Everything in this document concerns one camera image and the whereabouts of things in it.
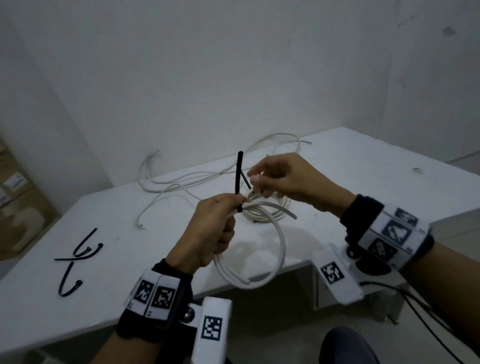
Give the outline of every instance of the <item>qr code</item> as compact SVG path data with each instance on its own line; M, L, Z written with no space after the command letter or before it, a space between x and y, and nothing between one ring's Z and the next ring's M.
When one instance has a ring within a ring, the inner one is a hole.
M140 301L141 303L147 303L148 297L152 293L154 284L146 280L142 280L140 286L138 286L137 292L135 293L133 299Z
M402 246L405 241L407 241L411 233L412 230L406 228L405 226L394 220L390 220L390 222L382 230L382 235L386 236L391 241L400 246Z
M320 270L330 284L345 278L335 262L328 263L326 266L321 267Z
M215 316L205 316L202 327L202 339L220 341L222 332L222 318Z
M413 227L415 227L419 221L416 216L413 216L412 214L406 212L405 210L402 210L401 208L396 209L395 216L407 222Z
M388 262L393 258L395 253L398 252L398 249L385 243L382 239L375 239L375 241L368 247L368 251L384 262Z
M151 306L168 310L172 305L173 297L175 297L175 289L158 286Z

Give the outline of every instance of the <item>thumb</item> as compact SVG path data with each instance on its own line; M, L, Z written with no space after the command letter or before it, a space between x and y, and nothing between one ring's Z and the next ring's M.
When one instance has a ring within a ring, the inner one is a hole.
M214 196L216 200L215 209L225 216L237 208L245 199L242 194L221 194Z
M271 178L263 175L256 175L250 178L255 190L269 190L282 192L283 178Z

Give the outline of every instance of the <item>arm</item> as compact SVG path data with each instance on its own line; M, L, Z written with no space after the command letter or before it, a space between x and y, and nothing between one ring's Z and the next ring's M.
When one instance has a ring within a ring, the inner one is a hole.
M248 171L254 190L306 202L340 218L355 195L333 183L296 153L264 158ZM439 243L401 274L464 337L480 345L480 263Z
M235 234L235 218L228 214L244 201L242 195L219 194L198 203L185 232L166 257L175 269L194 274L210 264L214 254L224 252ZM123 339L116 332L107 340L91 364L155 363L161 343L139 338Z

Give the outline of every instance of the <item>gray pants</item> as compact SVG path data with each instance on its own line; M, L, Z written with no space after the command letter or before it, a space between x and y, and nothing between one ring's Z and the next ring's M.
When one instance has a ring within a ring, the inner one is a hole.
M380 364L362 335L346 326L331 329L320 349L320 364Z

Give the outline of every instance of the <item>cardboard box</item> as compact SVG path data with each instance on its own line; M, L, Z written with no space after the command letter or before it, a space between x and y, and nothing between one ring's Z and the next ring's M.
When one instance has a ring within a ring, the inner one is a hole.
M32 186L15 158L9 152L0 153L0 206L21 196Z
M17 254L51 224L58 213L34 187L0 208L0 254Z

